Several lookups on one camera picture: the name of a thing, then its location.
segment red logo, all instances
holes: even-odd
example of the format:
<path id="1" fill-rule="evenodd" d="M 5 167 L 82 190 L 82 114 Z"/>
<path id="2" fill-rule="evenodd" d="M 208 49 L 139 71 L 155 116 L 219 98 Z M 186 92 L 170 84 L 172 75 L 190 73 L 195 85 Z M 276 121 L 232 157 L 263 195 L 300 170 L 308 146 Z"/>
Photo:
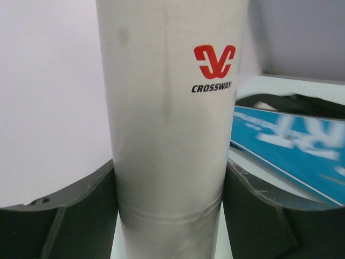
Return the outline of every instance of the red logo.
<path id="1" fill-rule="evenodd" d="M 225 65 L 227 60 L 234 58 L 236 52 L 235 46 L 228 45 L 223 51 L 220 60 L 217 60 L 217 56 L 214 48 L 211 45 L 202 45 L 194 49 L 195 57 L 198 61 L 206 61 L 206 55 L 209 57 L 212 71 L 208 66 L 200 66 L 201 72 L 207 79 L 224 78 L 230 70 L 231 65 Z"/>

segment white bottle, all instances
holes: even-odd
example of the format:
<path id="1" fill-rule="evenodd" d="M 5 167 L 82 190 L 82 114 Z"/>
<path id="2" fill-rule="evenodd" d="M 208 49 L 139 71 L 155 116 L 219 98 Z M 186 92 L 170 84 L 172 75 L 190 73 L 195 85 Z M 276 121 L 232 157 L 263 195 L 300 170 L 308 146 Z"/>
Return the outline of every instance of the white bottle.
<path id="1" fill-rule="evenodd" d="M 128 259 L 214 257 L 248 0 L 97 0 Z"/>

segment white background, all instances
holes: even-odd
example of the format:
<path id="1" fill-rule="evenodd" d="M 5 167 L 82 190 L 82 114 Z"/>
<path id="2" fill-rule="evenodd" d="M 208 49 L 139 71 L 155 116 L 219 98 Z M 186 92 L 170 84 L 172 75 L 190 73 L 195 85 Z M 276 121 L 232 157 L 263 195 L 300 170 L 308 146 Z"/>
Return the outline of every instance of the white background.
<path id="1" fill-rule="evenodd" d="M 0 207 L 111 159 L 95 2 L 0 2 Z M 247 27 L 241 78 L 259 74 Z"/>

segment blue box with white lettering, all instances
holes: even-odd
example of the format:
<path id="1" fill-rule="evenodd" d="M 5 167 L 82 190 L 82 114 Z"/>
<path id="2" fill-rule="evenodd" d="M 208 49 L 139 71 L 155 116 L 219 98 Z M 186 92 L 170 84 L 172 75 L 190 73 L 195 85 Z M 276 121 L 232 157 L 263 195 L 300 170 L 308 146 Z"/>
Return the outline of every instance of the blue box with white lettering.
<path id="1" fill-rule="evenodd" d="M 231 143 L 344 206 L 344 118 L 344 106 L 318 98 L 257 94 L 237 101 Z"/>

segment white cylindrical container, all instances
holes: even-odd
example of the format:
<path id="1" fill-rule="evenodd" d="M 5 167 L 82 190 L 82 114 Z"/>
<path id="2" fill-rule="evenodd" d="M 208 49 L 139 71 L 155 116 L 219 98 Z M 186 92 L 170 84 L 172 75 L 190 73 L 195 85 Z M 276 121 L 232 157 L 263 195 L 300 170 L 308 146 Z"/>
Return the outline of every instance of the white cylindrical container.
<path id="1" fill-rule="evenodd" d="M 127 258 L 213 258 L 248 0 L 96 4 Z"/>

